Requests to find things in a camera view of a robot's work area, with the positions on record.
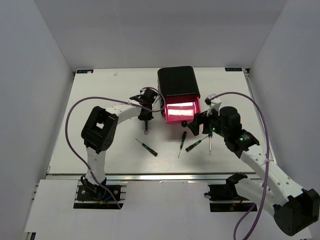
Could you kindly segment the silver combination wrench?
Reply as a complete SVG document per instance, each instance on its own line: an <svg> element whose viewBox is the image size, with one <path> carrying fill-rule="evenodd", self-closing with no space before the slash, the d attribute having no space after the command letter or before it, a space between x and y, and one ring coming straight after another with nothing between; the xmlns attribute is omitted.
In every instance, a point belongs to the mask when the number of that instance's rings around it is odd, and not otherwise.
<svg viewBox="0 0 320 240"><path fill-rule="evenodd" d="M148 130L148 120L144 121L144 135L148 135L149 130Z"/></svg>

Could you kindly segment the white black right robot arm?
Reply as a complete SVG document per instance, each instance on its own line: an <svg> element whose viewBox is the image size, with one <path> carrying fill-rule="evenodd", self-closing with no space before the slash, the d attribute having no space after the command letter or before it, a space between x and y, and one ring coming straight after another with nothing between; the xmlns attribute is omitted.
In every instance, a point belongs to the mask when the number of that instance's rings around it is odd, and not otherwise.
<svg viewBox="0 0 320 240"><path fill-rule="evenodd" d="M226 180L229 198L236 200L241 196L261 206L291 237L319 220L320 195L313 188L303 188L267 158L259 141L243 129L236 108L226 106L195 114L188 124L194 136L199 135L200 125L203 134L212 132L223 137L227 149L266 181L265 186L260 186L247 175L236 173Z"/></svg>

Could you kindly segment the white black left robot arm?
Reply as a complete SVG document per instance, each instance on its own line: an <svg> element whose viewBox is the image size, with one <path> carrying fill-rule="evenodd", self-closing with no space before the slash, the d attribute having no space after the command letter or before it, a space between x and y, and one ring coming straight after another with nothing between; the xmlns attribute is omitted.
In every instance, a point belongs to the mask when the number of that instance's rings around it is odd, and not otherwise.
<svg viewBox="0 0 320 240"><path fill-rule="evenodd" d="M87 163L90 170L85 179L91 184L88 193L99 200L105 196L106 187L103 185L105 176L106 151L112 145L116 128L122 122L137 117L148 125L153 119L152 105L158 93L146 88L140 94L129 98L128 103L118 104L109 108L96 106L92 109L83 129L81 137L87 152Z"/></svg>

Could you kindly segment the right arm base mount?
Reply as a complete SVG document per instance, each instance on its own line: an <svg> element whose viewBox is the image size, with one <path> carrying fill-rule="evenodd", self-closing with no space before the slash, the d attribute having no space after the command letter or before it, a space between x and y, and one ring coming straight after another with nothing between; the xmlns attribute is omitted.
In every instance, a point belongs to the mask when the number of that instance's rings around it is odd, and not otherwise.
<svg viewBox="0 0 320 240"><path fill-rule="evenodd" d="M247 198L238 195L236 184L242 179L247 179L244 173L235 173L225 180L224 184L210 184L208 191L203 195L209 200L211 213L245 213L251 207L253 212L257 211L257 206Z"/></svg>

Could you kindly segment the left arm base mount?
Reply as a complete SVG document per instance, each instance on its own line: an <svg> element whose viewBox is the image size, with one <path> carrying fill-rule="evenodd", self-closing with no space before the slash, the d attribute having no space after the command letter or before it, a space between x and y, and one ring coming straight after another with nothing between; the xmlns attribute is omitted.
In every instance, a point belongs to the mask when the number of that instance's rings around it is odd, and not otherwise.
<svg viewBox="0 0 320 240"><path fill-rule="evenodd" d="M111 184L107 185L105 179L102 184L107 187L113 194L115 200L122 208L126 198L126 186ZM87 209L87 210L119 210L119 206L114 201L112 195L103 187L92 184L85 176L80 177L75 198L74 209Z"/></svg>

